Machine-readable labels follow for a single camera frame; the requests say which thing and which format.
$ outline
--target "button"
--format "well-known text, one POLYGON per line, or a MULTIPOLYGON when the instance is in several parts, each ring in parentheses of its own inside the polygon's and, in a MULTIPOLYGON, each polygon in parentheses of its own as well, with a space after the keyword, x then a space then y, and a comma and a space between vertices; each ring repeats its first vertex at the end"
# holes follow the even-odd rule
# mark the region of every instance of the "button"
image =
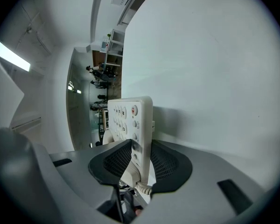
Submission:
POLYGON ((132 107, 132 115, 137 115, 137 113, 138 113, 138 108, 137 108, 137 106, 133 105, 133 107, 132 107))
POLYGON ((122 126, 122 131, 124 134, 127 134, 126 124, 124 123, 122 126))
POLYGON ((122 117, 126 119, 126 108, 122 108, 122 117))

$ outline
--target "fluorescent light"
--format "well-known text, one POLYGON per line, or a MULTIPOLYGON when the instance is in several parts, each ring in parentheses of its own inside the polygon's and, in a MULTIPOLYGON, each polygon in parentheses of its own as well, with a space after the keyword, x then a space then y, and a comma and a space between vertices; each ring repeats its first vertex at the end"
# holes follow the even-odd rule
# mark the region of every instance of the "fluorescent light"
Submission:
POLYGON ((10 49, 8 49, 6 46, 4 46, 0 42, 0 57, 7 60, 8 62, 26 70, 29 71, 30 64, 25 61, 24 59, 20 58, 18 55, 13 53, 10 49))

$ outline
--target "gray surface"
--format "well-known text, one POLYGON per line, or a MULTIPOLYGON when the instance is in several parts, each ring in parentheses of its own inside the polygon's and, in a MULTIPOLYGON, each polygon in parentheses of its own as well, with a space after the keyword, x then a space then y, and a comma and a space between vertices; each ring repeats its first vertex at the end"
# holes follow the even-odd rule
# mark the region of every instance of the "gray surface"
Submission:
POLYGON ((72 162, 57 167, 57 171, 73 191, 91 207, 97 209, 111 200, 113 187, 101 185, 88 171, 90 160, 96 155, 118 145, 121 141, 80 151, 51 154, 51 160, 71 159, 72 162))
MULTIPOLYGON (((33 146, 42 177, 59 208, 63 223, 114 223, 113 220, 89 206, 87 202, 85 202, 67 185, 58 173, 57 169, 54 167, 53 162, 44 146, 33 146)), ((91 187, 89 187, 89 191, 96 192, 96 190, 91 189, 91 187)))
POLYGON ((226 222, 236 215, 217 182, 229 178, 253 202, 264 194, 260 186, 248 176, 214 154, 164 141, 160 143, 188 156, 193 164, 193 172, 176 192, 155 194, 135 223, 226 222))

